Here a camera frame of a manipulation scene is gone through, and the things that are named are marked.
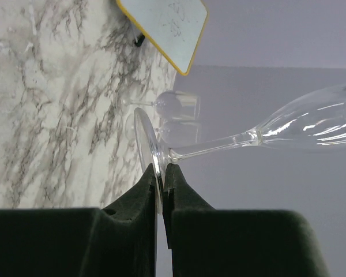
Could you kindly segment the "yellow framed whiteboard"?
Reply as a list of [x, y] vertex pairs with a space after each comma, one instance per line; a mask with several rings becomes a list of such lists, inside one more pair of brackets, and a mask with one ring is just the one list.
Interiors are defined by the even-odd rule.
[[200, 0], [122, 0], [120, 10], [181, 75], [193, 64], [209, 12]]

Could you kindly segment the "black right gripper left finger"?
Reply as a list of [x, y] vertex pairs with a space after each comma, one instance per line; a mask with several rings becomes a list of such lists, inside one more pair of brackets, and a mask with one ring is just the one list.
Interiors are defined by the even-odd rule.
[[105, 208], [0, 209], [0, 276], [155, 276], [155, 175]]

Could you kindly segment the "clear wine glass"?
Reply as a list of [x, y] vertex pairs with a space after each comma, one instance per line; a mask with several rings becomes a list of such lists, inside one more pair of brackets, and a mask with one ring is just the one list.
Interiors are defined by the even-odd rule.
[[154, 101], [133, 100], [124, 96], [119, 105], [123, 110], [129, 106], [152, 107], [166, 121], [194, 121], [199, 117], [201, 100], [192, 93], [169, 90], [159, 94]]
[[346, 84], [303, 95], [274, 112], [257, 126], [233, 136], [170, 148], [159, 142], [147, 113], [134, 110], [134, 132], [141, 168], [152, 166], [156, 179], [156, 208], [163, 211], [163, 190], [170, 163], [239, 147], [331, 151], [346, 148]]
[[201, 124], [190, 115], [159, 116], [159, 126], [153, 130], [159, 141], [174, 147], [198, 143], [201, 137]]

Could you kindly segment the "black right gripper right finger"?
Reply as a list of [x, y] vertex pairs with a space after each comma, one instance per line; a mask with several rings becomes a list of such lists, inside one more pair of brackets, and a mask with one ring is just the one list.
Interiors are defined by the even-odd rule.
[[174, 276], [329, 276], [314, 230], [282, 209], [215, 209], [167, 167], [163, 218]]

